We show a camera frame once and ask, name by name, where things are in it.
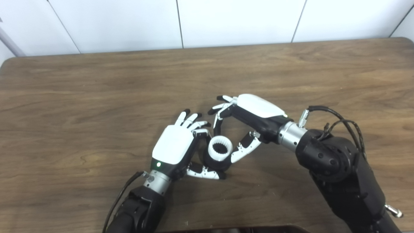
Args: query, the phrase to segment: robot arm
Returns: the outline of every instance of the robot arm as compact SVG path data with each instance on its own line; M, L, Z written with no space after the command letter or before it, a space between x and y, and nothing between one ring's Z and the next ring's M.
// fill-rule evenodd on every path
M170 184L184 175L208 179L224 179L224 173L207 169L191 162L200 140L209 143L211 136L204 126L207 121L196 121L201 114L189 115L184 110L174 125L164 129L152 152L151 172L137 172L127 181L105 221L103 233L152 233L158 226L165 211L165 199ZM146 179L144 184L132 189L116 211L107 228L111 212L126 187L139 176Z
M210 144L220 144L216 137L221 134L220 127L226 117L233 116L255 131L248 133L239 147L220 161L217 156L212 156L214 152L207 150L203 157L206 165L225 171L233 162L252 152L260 142L280 144L294 152L299 164L309 170L332 211L347 223L352 232L400 232L386 211L395 217L401 217L402 213L385 203L384 193L367 163L363 141L358 142L354 135L355 144L346 138L335 137L330 133L332 127L324 131L304 128L308 114L313 110L334 113L340 118L335 124L343 122L350 132L352 129L348 122L351 121L327 107L316 106L306 109L297 124L279 107L254 95L219 96L217 99L226 103L209 111L209 114L216 114L215 137Z

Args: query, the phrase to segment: white plastic ring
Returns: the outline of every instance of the white plastic ring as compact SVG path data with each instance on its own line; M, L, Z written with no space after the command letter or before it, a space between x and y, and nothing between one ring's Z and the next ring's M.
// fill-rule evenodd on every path
M226 147L226 153L220 153L215 151L213 148L214 144L222 144ZM231 154L233 151L233 144L231 143L230 139L226 138L225 136L215 136L211 139L208 145L208 154L210 157L216 161L223 161L227 156Z

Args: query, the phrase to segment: wire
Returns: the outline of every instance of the wire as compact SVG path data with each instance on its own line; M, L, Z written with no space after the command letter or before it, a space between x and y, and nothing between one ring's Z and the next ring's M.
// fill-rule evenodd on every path
M119 192L118 196L115 199L115 202L112 204L111 208L109 209L108 215L106 216L105 223L103 224L102 233L106 232L106 228L108 227L109 219L111 218L112 212L115 209L116 205L118 204L119 200L121 199L122 195L124 194L125 190L128 188L128 186L134 182L138 177L140 177L144 172L137 172L134 175L129 178L129 180L125 183L124 187L121 189L121 192Z
M330 109L326 106L319 106L319 105L309 106L308 110L309 110L309 112L313 112L313 111L329 112L329 113L335 115L340 120L345 120L345 118L343 116L341 116L341 114L339 114L335 110L332 110L332 109ZM356 135L355 135L354 131L352 130L351 126L348 124L347 121L343 121L343 124L345 125L346 129L348 130L349 134L351 135L352 139L354 140L355 146L358 148L358 150L360 152L362 152L362 147L361 147L360 143L358 142L358 139L356 138Z
M333 123L332 124L332 126L328 129L328 130L324 130L324 132L323 132L323 137L326 137L326 136L328 136L331 132L332 132L332 130L333 130L333 128L337 125L337 124L339 124L339 123L351 123L351 124L353 124L354 125L354 127L355 127L355 129L356 129L356 131L358 132L358 136L359 136L359 143L360 143L360 145L361 145L361 152L362 152L362 154L363 154L363 156L364 156L364 158L366 158L366 154L365 154L365 144L364 144L364 142L363 142L363 136L362 136L362 132L361 132L361 129L359 128L359 126L358 126L358 124L356 123L356 122L354 122L354 121L351 121L351 120L345 120L345 119L342 119L342 120L339 120L339 121L336 121L335 123Z

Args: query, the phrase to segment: wood grain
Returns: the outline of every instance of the wood grain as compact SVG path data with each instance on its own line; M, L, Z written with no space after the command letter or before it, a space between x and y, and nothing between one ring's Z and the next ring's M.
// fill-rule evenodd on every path
M241 93L294 119L323 104L358 122L387 202L405 214L396 224L414 230L413 74L414 46L403 38L12 58L0 69L0 232L99 232L181 110L206 113L217 95ZM308 127L333 120L312 113ZM223 124L233 142L248 130ZM228 174L176 182L158 231L349 232L281 146L261 145Z

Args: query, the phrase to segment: white wall panel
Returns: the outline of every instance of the white wall panel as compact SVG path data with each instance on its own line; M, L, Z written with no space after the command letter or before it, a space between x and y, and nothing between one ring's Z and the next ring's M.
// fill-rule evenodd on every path
M2 0L0 18L0 36L19 56L79 53L46 0Z
M405 19L392 34L392 37L400 36L414 41L414 10L410 11L410 13L405 17Z
M81 53L182 48L174 0L49 0Z
M293 42L389 37L414 0L308 0Z
M291 42L305 0L178 0L184 48Z
M14 54L0 41L0 67L5 60L12 57L14 57Z

